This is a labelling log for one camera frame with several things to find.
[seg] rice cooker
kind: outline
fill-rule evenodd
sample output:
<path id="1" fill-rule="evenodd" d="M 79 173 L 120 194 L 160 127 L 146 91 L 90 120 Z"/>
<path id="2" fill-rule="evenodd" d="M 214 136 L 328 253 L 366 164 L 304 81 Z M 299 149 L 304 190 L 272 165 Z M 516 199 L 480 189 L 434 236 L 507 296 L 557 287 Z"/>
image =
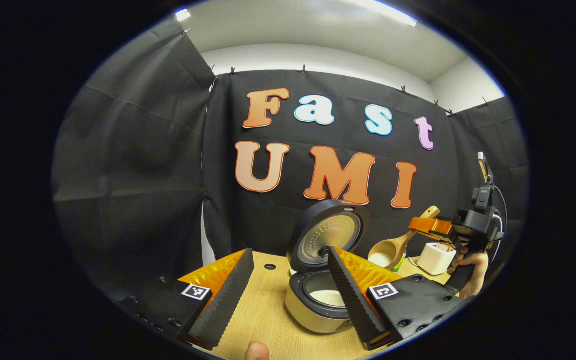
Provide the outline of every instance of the rice cooker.
<path id="1" fill-rule="evenodd" d="M 290 239 L 288 262 L 294 275 L 285 306 L 293 319 L 314 333 L 331 334 L 353 323 L 328 269 L 323 248 L 352 252 L 366 232 L 365 207 L 345 200 L 325 200 L 304 212 Z"/>

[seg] wooden ladle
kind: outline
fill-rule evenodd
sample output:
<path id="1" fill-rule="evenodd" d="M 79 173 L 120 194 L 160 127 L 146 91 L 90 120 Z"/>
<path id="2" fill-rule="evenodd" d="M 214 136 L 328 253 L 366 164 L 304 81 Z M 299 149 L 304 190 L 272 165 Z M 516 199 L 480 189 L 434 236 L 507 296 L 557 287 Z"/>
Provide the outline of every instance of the wooden ladle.
<path id="1" fill-rule="evenodd" d="M 428 210 L 423 212 L 423 214 L 419 217 L 434 219 L 437 215 L 439 215 L 439 208 L 436 206 L 431 206 L 428 207 Z M 390 264 L 387 266 L 384 266 L 384 268 L 389 270 L 394 268 L 402 260 L 402 257 L 404 256 L 404 249 L 406 249 L 410 239 L 412 239 L 416 233 L 417 231 L 410 230 L 405 235 L 397 237 L 396 239 L 388 239 L 378 242 L 375 246 L 372 247 L 372 249 L 370 249 L 370 253 L 368 253 L 368 259 L 370 259 L 372 255 L 382 253 L 388 258 L 392 259 L 392 262 L 390 262 Z"/>

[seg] ceiling light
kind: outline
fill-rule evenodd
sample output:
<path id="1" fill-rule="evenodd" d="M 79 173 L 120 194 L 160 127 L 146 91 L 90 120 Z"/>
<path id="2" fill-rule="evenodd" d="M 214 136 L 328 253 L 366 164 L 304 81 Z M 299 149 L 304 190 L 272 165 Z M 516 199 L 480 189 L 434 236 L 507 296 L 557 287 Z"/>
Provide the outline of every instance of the ceiling light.
<path id="1" fill-rule="evenodd" d="M 188 18 L 190 18 L 190 12 L 188 12 L 188 9 L 182 9 L 176 12 L 176 14 L 174 14 L 174 16 L 176 16 L 176 20 L 178 22 L 182 22 Z"/>
<path id="2" fill-rule="evenodd" d="M 368 9 L 373 12 L 383 14 L 393 20 L 396 20 L 400 23 L 404 23 L 405 25 L 408 25 L 409 27 L 412 28 L 414 28 L 415 25 L 417 25 L 417 19 L 414 19 L 411 16 L 401 12 L 400 10 L 397 10 L 394 7 L 383 4 L 376 0 L 346 0 L 346 2 L 351 2 L 359 5 L 364 9 Z"/>

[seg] open rice cooker lid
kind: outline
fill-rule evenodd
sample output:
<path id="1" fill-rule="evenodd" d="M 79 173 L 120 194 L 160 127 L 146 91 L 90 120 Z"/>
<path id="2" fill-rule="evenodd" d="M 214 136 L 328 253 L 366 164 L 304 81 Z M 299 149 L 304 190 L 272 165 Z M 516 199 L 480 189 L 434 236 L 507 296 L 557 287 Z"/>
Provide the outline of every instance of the open rice cooker lid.
<path id="1" fill-rule="evenodd" d="M 365 207 L 345 200 L 325 200 L 304 212 L 288 247 L 290 268 L 307 273 L 326 270 L 328 255 L 320 256 L 327 246 L 351 252 L 359 244 L 370 221 Z"/>

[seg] table surface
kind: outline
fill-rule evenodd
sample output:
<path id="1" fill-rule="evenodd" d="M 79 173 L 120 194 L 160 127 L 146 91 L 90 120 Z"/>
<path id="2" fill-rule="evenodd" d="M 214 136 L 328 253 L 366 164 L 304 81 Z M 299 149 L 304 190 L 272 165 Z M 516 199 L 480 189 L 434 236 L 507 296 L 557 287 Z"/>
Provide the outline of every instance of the table surface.
<path id="1" fill-rule="evenodd" d="M 365 350 L 354 327 L 330 334 L 317 334 L 302 328 L 290 317 L 284 305 L 290 286 L 288 259 L 256 251 L 253 259 L 254 271 L 237 309 L 219 346 L 208 353 L 243 360 L 249 343 L 261 342 L 268 346 L 272 360 L 355 360 L 384 349 Z M 273 264 L 276 269 L 266 269 L 266 264 Z M 403 278 L 421 274 L 441 284 L 450 279 L 447 273 L 432 276 L 408 259 L 404 260 L 397 274 Z"/>

